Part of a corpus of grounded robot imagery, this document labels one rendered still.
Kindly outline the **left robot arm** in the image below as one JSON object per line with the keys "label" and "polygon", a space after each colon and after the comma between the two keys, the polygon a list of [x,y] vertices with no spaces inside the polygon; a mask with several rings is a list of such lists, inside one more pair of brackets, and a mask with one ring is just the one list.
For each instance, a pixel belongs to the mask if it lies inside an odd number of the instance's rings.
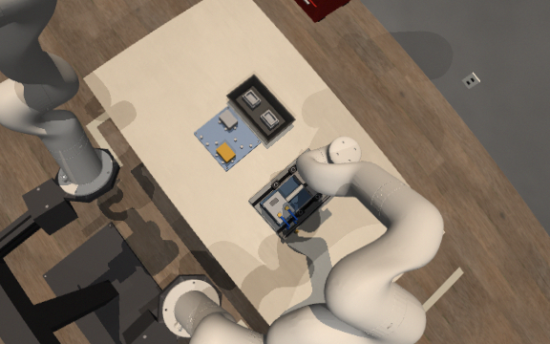
{"label": "left robot arm", "polygon": [[38,136],[60,166],[61,188],[85,196],[110,180],[114,164],[105,151],[93,148],[73,112],[53,110],[79,89],[73,67],[44,52],[38,41],[56,3],[0,0],[0,71],[9,78],[0,83],[0,124]]}

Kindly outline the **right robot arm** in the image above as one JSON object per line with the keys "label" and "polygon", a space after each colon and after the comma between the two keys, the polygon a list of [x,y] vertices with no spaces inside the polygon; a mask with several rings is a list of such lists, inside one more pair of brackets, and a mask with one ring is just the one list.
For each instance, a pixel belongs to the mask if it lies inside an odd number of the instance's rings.
{"label": "right robot arm", "polygon": [[285,313],[267,334],[257,333],[237,324],[219,306],[211,285],[189,279],[176,284],[164,299],[162,316],[169,330],[191,337],[189,344],[265,344],[265,339],[266,344],[417,342],[426,328],[425,310],[392,279],[433,260],[443,237],[443,219],[423,196],[377,164],[360,159],[357,141],[339,137],[296,161],[299,175],[313,190],[355,197],[387,228],[333,266],[324,288],[326,303]]}

